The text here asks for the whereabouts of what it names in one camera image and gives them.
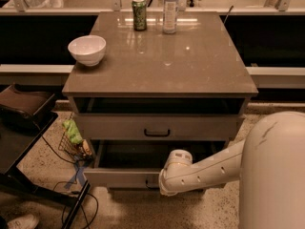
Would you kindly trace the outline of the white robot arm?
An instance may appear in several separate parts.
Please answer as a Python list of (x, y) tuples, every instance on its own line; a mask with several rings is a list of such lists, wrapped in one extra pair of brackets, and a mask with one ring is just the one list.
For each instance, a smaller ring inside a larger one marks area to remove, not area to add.
[(244, 140), (196, 163), (170, 152), (159, 188), (174, 196), (234, 180), (239, 229), (305, 229), (305, 114), (267, 115)]

